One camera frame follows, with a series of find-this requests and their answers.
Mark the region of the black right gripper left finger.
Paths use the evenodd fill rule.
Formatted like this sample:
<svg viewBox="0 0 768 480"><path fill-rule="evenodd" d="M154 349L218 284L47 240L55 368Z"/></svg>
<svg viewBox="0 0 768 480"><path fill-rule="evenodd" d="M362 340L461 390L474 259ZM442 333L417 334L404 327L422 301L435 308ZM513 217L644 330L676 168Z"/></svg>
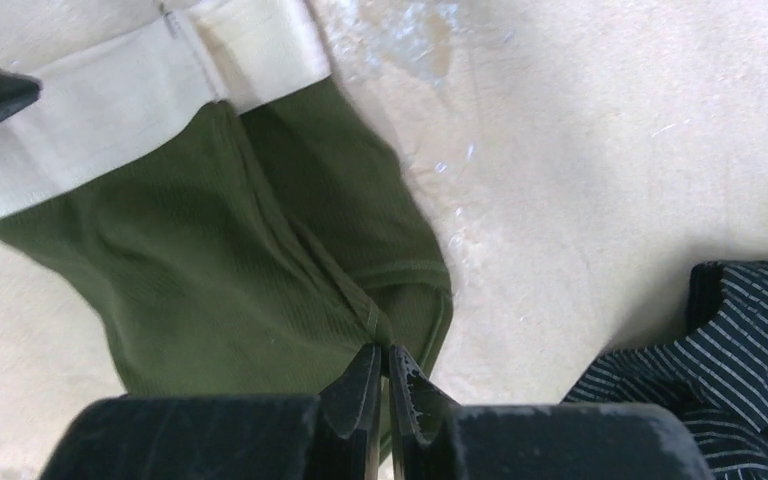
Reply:
<svg viewBox="0 0 768 480"><path fill-rule="evenodd" d="M380 455L382 350L363 346L320 394L319 479L375 479Z"/></svg>

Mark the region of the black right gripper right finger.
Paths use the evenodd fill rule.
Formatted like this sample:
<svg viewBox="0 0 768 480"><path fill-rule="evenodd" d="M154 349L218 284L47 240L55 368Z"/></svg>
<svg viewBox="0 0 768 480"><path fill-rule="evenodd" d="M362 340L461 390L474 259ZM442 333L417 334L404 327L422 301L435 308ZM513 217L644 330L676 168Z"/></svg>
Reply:
<svg viewBox="0 0 768 480"><path fill-rule="evenodd" d="M395 477L454 479L455 449L447 424L460 404L438 388L402 346L389 350L387 378Z"/></svg>

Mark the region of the olive green underwear cream waistband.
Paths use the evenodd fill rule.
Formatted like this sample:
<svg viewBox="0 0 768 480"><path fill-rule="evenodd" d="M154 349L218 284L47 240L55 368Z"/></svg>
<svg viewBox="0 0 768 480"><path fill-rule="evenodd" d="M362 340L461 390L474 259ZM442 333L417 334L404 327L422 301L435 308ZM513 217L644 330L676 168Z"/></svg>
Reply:
<svg viewBox="0 0 768 480"><path fill-rule="evenodd" d="M368 343L434 366L450 273L303 1L205 1L33 71L0 241L97 312L132 395L316 393Z"/></svg>

